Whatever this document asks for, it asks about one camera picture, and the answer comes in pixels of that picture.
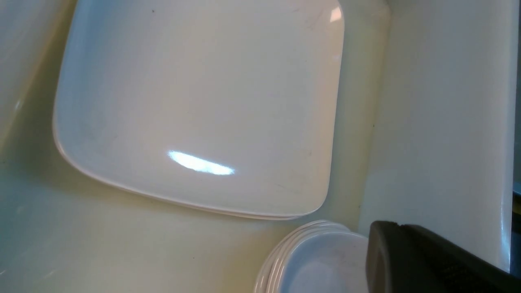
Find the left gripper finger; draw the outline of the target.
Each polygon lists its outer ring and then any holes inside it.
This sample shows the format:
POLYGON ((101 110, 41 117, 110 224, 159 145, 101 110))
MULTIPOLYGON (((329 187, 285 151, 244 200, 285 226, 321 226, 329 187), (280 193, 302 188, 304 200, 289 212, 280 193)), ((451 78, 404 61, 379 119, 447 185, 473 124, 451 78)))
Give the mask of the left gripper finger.
POLYGON ((419 225, 374 221, 366 257, 370 293, 519 293, 519 278, 419 225))

